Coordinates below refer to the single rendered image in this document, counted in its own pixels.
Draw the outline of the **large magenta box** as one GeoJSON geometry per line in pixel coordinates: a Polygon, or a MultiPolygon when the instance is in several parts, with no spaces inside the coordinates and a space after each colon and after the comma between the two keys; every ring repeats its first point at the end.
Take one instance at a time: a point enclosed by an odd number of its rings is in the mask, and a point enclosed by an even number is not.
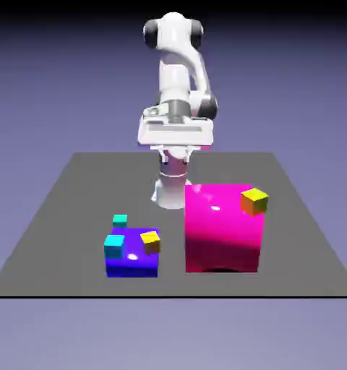
{"type": "Polygon", "coordinates": [[[251,184],[185,186],[184,239],[187,273],[256,273],[265,216],[241,209],[251,184]]]}

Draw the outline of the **small cyan cube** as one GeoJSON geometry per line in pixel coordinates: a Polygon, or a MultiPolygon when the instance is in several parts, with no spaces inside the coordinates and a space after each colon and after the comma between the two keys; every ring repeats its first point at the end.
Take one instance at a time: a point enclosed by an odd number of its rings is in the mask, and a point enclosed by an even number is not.
{"type": "Polygon", "coordinates": [[[124,251],[124,235],[109,234],[104,241],[104,257],[106,259],[122,259],[124,251]]]}

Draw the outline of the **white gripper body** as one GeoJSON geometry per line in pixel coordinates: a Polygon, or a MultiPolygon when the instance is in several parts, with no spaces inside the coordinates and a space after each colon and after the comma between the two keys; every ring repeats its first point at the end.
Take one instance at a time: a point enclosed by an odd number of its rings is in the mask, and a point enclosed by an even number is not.
{"type": "Polygon", "coordinates": [[[142,117],[137,133],[141,145],[150,146],[211,146],[213,121],[184,117],[184,122],[173,124],[166,116],[142,117]]]}

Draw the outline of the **large blue box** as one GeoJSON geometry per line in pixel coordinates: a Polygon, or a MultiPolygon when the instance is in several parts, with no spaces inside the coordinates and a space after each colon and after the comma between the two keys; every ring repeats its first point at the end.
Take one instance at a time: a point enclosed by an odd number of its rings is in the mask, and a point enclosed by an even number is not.
{"type": "Polygon", "coordinates": [[[106,259],[108,278],[156,278],[158,276],[159,253],[146,255],[141,233],[158,228],[112,228],[109,234],[124,235],[122,259],[106,259]]]}

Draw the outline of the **small yellow cube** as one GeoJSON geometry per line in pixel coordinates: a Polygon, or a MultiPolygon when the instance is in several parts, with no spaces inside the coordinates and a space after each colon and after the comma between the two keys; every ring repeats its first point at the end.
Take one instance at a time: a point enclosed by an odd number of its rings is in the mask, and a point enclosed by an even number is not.
{"type": "Polygon", "coordinates": [[[257,188],[241,193],[240,207],[248,215],[255,216],[267,211],[269,195],[257,188]]]}
{"type": "Polygon", "coordinates": [[[141,233],[140,238],[144,244],[144,251],[146,255],[160,252],[160,237],[156,231],[141,233]]]}

